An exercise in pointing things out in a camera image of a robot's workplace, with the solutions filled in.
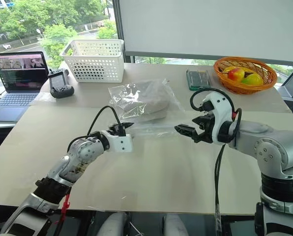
silver robotic arm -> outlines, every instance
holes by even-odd
[[[255,215],[256,233],[293,236],[293,132],[250,121],[237,124],[232,120],[228,97],[218,92],[207,95],[197,110],[206,112],[193,119],[204,132],[198,135],[195,128],[183,124],[175,127],[177,132],[196,143],[228,143],[257,159],[262,186]]]
[[[47,217],[54,213],[71,187],[85,169],[105,151],[131,152],[132,139],[125,128],[132,123],[113,125],[109,130],[97,131],[88,138],[75,140],[66,156],[36,182],[37,189],[30,193],[2,228],[2,235],[44,236],[51,225]]]

woven fruit basket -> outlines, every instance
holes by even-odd
[[[229,66],[240,66],[250,69],[258,73],[263,79],[263,85],[254,86],[247,85],[233,81],[228,78],[226,73],[222,73],[223,70]],[[237,94],[252,94],[258,91],[269,89],[277,82],[277,75],[275,71],[268,65],[261,61],[241,58],[241,57],[225,57],[217,60],[214,64],[214,70],[224,87]]]

road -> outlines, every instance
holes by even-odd
[[[88,32],[81,32],[79,33],[81,36],[85,37],[95,37],[97,35],[97,30],[91,30]],[[7,52],[13,53],[13,52],[37,52],[37,51],[43,51],[45,59],[49,60],[49,56],[45,53],[45,50],[43,47],[41,47],[40,43],[33,43],[29,45],[22,46],[20,48],[15,48],[15,49],[9,49]]]

plastic bag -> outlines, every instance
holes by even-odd
[[[164,118],[168,111],[184,111],[166,79],[112,87],[109,93],[121,121],[143,122]]]

laptop touchpad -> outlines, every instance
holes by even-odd
[[[24,111],[25,108],[21,107],[7,107],[7,109],[0,109],[0,121],[18,121]]]

